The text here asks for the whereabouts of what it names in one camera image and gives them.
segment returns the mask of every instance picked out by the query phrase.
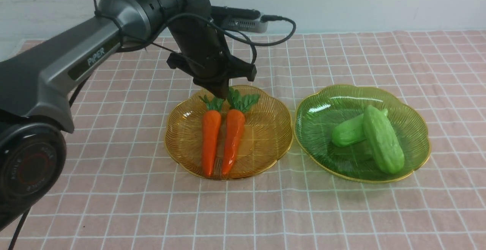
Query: green glass plate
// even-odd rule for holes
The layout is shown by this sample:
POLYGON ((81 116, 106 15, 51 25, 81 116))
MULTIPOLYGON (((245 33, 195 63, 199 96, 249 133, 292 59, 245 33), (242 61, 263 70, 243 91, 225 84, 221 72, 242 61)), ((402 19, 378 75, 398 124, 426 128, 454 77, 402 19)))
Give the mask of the green glass plate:
POLYGON ((297 108, 294 134, 301 148, 323 169, 344 179, 387 183, 408 177, 427 162, 431 153, 423 118, 391 93, 376 87, 337 84, 304 99, 297 108), (338 124, 364 112, 368 105, 388 109, 388 118, 405 154, 405 166, 386 174, 373 160, 367 141, 337 147, 331 134, 338 124))

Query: green cucumber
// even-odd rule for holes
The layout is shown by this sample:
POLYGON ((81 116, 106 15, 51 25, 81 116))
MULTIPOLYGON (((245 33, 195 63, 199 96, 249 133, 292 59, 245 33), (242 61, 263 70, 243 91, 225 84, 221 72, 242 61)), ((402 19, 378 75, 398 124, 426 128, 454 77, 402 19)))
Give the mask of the green cucumber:
MULTIPOLYGON (((388 110, 382 110, 382 113, 387 116, 388 110)), ((363 114, 360 114, 352 119, 346 120, 337 125, 333 129, 331 140, 336 146, 346 147, 352 144, 364 141, 366 136, 363 131, 363 114)))
POLYGON ((405 165, 405 155, 390 120, 377 108, 368 106, 363 113, 363 131, 378 168, 396 174, 405 165))

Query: gold plate rim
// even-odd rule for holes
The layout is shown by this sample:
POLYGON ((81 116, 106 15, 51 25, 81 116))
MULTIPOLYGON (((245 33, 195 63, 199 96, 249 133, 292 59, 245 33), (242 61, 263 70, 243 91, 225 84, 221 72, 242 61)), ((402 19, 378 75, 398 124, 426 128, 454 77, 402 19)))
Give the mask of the gold plate rim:
POLYGON ((316 92, 316 93, 313 93, 309 96, 307 96, 306 98, 302 99, 302 101, 300 101, 299 105, 297 106, 297 108, 295 109, 295 115, 294 115, 294 121, 293 121, 293 127, 292 127, 292 131, 293 131, 293 137, 295 138, 295 141, 299 144, 300 148, 318 165, 320 166, 321 168, 323 168, 325 171, 329 172, 330 174, 333 174, 337 177, 340 177, 342 179, 346 179, 346 180, 350 180, 350 181, 354 181, 354 182, 361 182, 361 183, 368 183, 368 184, 385 184, 385 183, 392 183, 392 182, 397 182, 397 181, 401 181, 403 179, 406 179, 407 177, 409 177, 411 174, 413 174, 415 171, 417 171, 418 169, 420 169, 420 167, 422 167, 423 165, 425 165, 425 163, 427 163, 427 161, 429 160, 430 158, 430 155, 432 153, 432 143, 430 142, 430 137, 429 137, 429 127, 427 126, 427 122, 425 121, 425 119, 423 118, 423 116, 418 113, 414 108, 412 108, 411 106, 408 106, 407 104, 403 103, 402 101, 400 101, 396 96, 394 96, 391 92, 385 90, 385 89, 381 89, 379 87, 358 87, 358 86, 355 86, 355 85, 352 85, 352 84, 332 84, 332 85, 329 85, 327 87, 324 87, 323 89, 321 89, 320 91, 316 92), (312 156, 308 151, 307 149, 302 146, 302 143, 300 142, 299 140, 299 137, 297 137, 297 132, 295 132, 296 130, 296 127, 297 127, 297 116, 298 116, 298 113, 299 113, 299 110, 300 110, 300 106, 302 105, 302 103, 304 103, 304 101, 306 101, 307 99, 313 97, 313 96, 318 96, 319 94, 325 92, 326 90, 328 90, 329 88, 331 87, 351 87, 351 88, 356 88, 356 89, 378 89, 379 91, 382 91, 384 92, 385 94, 387 95, 390 95, 392 96, 393 98, 396 99, 396 101, 398 103, 401 104, 401 106, 406 106, 408 108, 410 108, 412 111, 414 111, 415 113, 418 114, 418 116, 420 117, 420 119, 422 119, 422 122, 424 122, 425 124, 425 129, 427 130, 427 142, 429 144, 429 151, 427 152, 427 158, 425 158, 425 160, 423 160, 423 162, 418 166, 416 167, 415 169, 412 169, 410 172, 408 172, 407 174, 404 174, 403 176, 401 177, 398 177, 398 178, 395 178, 395 179, 390 179, 390 180, 382 180, 382 181, 375 181, 375 180, 367 180, 367 179, 358 179, 358 178, 353 178, 353 177, 348 177, 346 175, 343 175, 343 174, 340 174, 340 173, 337 173, 335 171, 332 171, 330 169, 328 169, 327 167, 325 167, 324 165, 322 165, 321 163, 319 163, 319 161, 316 160, 316 158, 314 158, 314 156, 312 156))
MULTIPOLYGON (((184 170, 186 170, 188 173, 196 176, 196 177, 199 177, 199 178, 202 178, 202 179, 207 179, 207 180, 214 180, 214 181, 228 181, 228 180, 243 180, 243 179, 248 179, 248 178, 252 178, 252 177, 255 177, 259 174, 262 174, 263 172, 269 170, 270 168, 272 168, 281 158, 283 158, 288 152, 289 150, 292 148, 292 145, 293 145, 293 141, 295 139, 295 134, 293 133, 293 121, 292 121, 292 114, 290 113, 290 110, 288 108, 288 106, 285 105, 284 102, 280 101, 279 99, 269 95, 268 93, 266 93, 263 89, 260 89, 259 87, 255 87, 253 85, 247 85, 247 84, 238 84, 238 85, 233 85, 231 87, 247 87, 247 88, 250 88, 250 89, 255 89, 255 90, 258 90, 260 91, 261 93, 263 93, 264 95, 266 95, 268 98, 272 99, 272 100, 275 100, 276 102, 278 103, 281 103, 282 106, 284 106, 285 108, 285 112, 288 114, 288 117, 289 117, 289 120, 290 120, 290 123, 289 123, 289 126, 290 126, 290 130, 292 131, 292 134, 290 135, 290 142, 289 142, 289 146, 287 147, 287 149, 285 149, 284 152, 282 152, 281 155, 278 155, 278 156, 275 156, 275 159, 274 159, 274 162, 272 164, 270 164, 268 167, 258 171, 258 172, 254 172, 253 174, 249 175, 249 176, 246 176, 246 177, 238 177, 238 178, 214 178, 214 177, 205 177, 205 176, 202 176, 202 175, 199 175, 199 174, 196 174, 192 171, 190 171, 189 169, 187 169, 186 167, 184 167, 184 165, 182 165, 176 158, 175 156, 170 152, 170 149, 167 147, 167 132, 168 132, 168 125, 166 125, 166 128, 165 128, 165 133, 164 133, 164 148, 165 150, 167 151, 167 153, 169 153, 169 156, 170 158, 172 158, 172 160, 174 160, 180 167, 182 167, 184 170)), ((186 103, 187 101, 191 100, 192 98, 194 98, 196 95, 198 95, 198 93, 204 91, 203 89, 200 89, 199 91, 197 91, 196 93, 194 93, 193 95, 191 95, 188 99, 180 102, 179 104, 177 104, 177 106, 175 106, 171 111, 170 113, 168 114, 167 116, 167 122, 169 121, 169 117, 175 112, 175 110, 181 106, 182 104, 186 103)))

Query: carrot leaves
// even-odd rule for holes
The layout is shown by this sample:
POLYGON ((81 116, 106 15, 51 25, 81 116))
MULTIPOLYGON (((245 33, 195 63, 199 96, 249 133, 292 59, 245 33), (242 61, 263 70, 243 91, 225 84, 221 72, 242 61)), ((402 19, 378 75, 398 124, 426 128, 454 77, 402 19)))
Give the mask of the carrot leaves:
POLYGON ((260 94, 247 94, 242 96, 240 91, 229 87, 228 103, 231 109, 239 110, 243 113, 248 112, 250 108, 258 103, 260 94))
POLYGON ((199 96, 199 98, 206 104, 208 110, 221 111, 223 99, 213 98, 210 100, 207 95, 204 95, 204 97, 199 96))

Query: carrot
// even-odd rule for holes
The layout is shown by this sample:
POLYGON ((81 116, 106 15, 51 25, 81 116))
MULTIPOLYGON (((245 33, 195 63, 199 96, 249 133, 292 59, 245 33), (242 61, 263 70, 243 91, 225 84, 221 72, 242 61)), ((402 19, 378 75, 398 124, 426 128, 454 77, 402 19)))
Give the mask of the carrot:
POLYGON ((208 96, 201 97, 201 100, 206 104, 208 111, 204 113, 202 120, 203 130, 203 151, 202 151, 202 166, 203 174, 206 177, 211 177, 214 168, 214 160, 216 158, 216 148, 218 133, 221 127, 221 107, 223 99, 214 98, 209 100, 208 96))
POLYGON ((238 90, 229 88, 228 102, 231 106, 226 116, 226 139, 222 157, 222 175, 228 175, 238 155, 241 137, 245 131, 245 113, 258 103, 260 94, 241 96, 238 90))

